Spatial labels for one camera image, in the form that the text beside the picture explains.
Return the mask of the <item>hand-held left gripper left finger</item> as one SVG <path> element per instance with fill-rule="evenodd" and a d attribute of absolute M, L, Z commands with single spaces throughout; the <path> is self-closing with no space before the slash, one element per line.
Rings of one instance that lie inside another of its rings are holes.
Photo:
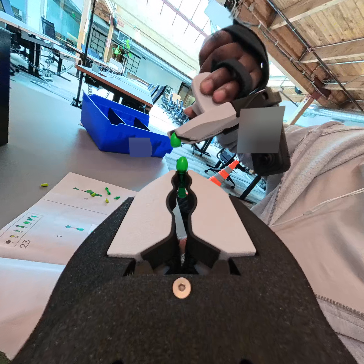
<path fill-rule="evenodd" d="M 134 197 L 107 256 L 136 261 L 170 261 L 179 256 L 173 210 L 178 173 L 174 170 L 149 183 Z"/>

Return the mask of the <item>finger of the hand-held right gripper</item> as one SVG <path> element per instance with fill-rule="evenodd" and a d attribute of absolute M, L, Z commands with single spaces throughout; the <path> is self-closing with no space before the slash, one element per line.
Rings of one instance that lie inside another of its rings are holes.
<path fill-rule="evenodd" d="M 187 131 L 179 130 L 179 139 L 182 143 L 198 143 L 220 134 L 225 134 L 222 129 L 207 130 L 207 129 L 190 129 Z"/>
<path fill-rule="evenodd" d="M 212 109 L 189 120 L 174 130 L 178 138 L 211 138 L 238 125 L 236 110 L 231 103 Z"/>

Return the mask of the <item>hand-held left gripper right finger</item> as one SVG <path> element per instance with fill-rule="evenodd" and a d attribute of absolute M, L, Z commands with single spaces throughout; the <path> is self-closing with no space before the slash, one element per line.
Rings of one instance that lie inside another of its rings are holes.
<path fill-rule="evenodd" d="M 254 256 L 253 245 L 230 195 L 202 175 L 188 171 L 189 203 L 187 252 L 197 261 Z"/>

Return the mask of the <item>green toy stem with bud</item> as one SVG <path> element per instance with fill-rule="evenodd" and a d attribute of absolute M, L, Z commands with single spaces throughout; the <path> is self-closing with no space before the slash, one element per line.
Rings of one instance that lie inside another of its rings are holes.
<path fill-rule="evenodd" d="M 186 198 L 186 172 L 188 169 L 188 161 L 186 157 L 181 156 L 176 163 L 178 172 L 178 198 Z"/>

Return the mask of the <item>white office desk row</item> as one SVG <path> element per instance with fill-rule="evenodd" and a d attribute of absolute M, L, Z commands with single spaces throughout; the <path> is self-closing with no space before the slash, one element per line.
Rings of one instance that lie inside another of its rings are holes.
<path fill-rule="evenodd" d="M 52 76 L 66 79 L 62 74 L 80 62 L 79 56 L 63 48 L 57 40 L 4 11 L 0 14 L 1 23 L 15 35 L 11 52 L 24 57 L 28 73 L 43 80 L 52 80 Z"/>

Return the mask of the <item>black office chair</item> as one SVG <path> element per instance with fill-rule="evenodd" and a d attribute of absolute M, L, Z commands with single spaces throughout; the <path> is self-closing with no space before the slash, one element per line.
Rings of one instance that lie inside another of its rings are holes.
<path fill-rule="evenodd" d="M 224 169 L 230 163 L 235 160 L 236 153 L 230 152 L 228 149 L 222 148 L 217 154 L 216 157 L 218 161 L 215 165 L 206 164 L 209 168 L 205 170 L 205 173 L 208 171 L 212 172 L 219 172 L 220 170 Z"/>

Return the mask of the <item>row of black office chairs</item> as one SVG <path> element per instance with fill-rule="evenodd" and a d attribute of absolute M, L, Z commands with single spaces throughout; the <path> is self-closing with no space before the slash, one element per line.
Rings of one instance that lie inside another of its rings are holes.
<path fill-rule="evenodd" d="M 173 92 L 170 86 L 166 86 L 165 91 L 158 100 L 158 106 L 164 114 L 177 126 L 187 122 L 188 117 L 184 113 L 184 102 L 181 96 Z"/>

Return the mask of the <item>white instruction booklet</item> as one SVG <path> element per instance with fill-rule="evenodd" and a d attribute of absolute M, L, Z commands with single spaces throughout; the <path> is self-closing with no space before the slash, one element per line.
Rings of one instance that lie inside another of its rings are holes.
<path fill-rule="evenodd" d="M 13 359 L 26 342 L 81 243 L 135 195 L 129 189 L 68 173 L 1 229 L 1 362 Z"/>

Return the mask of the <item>person's grey hoodie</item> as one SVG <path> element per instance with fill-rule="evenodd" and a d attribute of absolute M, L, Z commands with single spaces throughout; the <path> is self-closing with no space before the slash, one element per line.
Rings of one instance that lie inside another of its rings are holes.
<path fill-rule="evenodd" d="M 267 177 L 252 211 L 294 255 L 331 327 L 363 363 L 364 129 L 328 122 L 285 135 L 290 169 Z"/>

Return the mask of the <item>blue plastic bin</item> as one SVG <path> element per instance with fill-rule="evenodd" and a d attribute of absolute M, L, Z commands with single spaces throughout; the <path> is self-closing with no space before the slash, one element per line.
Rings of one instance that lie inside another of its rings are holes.
<path fill-rule="evenodd" d="M 98 95 L 83 93 L 81 123 L 100 151 L 163 158 L 172 152 L 166 134 L 149 129 L 149 115 Z"/>

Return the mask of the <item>long wooden-edged office table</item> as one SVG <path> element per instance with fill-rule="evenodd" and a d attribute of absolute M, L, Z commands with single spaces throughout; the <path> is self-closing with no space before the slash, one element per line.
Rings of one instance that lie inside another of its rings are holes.
<path fill-rule="evenodd" d="M 82 86 L 86 84 L 89 88 L 89 95 L 96 89 L 104 89 L 112 94 L 112 101 L 131 107 L 137 111 L 149 114 L 153 107 L 150 91 L 140 86 L 134 80 L 105 71 L 96 71 L 90 67 L 75 65 L 80 72 L 80 79 L 76 97 L 71 105 L 82 107 Z"/>

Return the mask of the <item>black stand pole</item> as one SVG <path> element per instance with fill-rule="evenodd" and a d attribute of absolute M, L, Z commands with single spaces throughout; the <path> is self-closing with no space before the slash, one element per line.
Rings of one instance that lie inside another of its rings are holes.
<path fill-rule="evenodd" d="M 92 34 L 93 17 L 94 17 L 96 2 L 97 2 L 96 0 L 91 1 L 92 7 L 91 7 L 90 18 L 89 18 L 85 51 L 83 53 L 82 62 L 81 62 L 82 67 L 85 67 L 87 57 L 88 57 L 89 41 L 90 41 L 90 37 Z M 77 95 L 76 95 L 76 98 L 73 98 L 72 103 L 71 103 L 71 106 L 77 107 L 79 109 L 82 108 L 82 101 L 80 100 L 80 94 L 81 94 L 81 89 L 82 89 L 83 76 L 84 76 L 84 73 L 82 71 L 79 71 L 79 85 L 78 85 Z"/>

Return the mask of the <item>black cabinet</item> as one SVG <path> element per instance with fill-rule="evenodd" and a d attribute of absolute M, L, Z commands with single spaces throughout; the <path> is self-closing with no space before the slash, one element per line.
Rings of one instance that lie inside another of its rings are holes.
<path fill-rule="evenodd" d="M 11 33 L 0 28 L 0 146 L 8 143 Z"/>

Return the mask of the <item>silver ventilation duct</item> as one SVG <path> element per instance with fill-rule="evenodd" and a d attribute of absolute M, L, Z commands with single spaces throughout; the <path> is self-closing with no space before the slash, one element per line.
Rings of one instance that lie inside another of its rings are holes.
<path fill-rule="evenodd" d="M 332 121 L 338 121 L 345 125 L 364 125 L 364 113 L 348 110 L 335 110 L 323 107 L 308 107 L 306 111 L 303 112 L 304 117 L 326 117 L 330 118 Z"/>

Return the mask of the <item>green wall decoration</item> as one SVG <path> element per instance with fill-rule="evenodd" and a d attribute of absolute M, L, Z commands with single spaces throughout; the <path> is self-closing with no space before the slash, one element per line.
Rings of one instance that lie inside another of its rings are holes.
<path fill-rule="evenodd" d="M 121 43 L 115 43 L 112 47 L 112 57 L 118 59 L 118 57 L 128 57 L 130 53 L 130 39 L 124 39 Z"/>

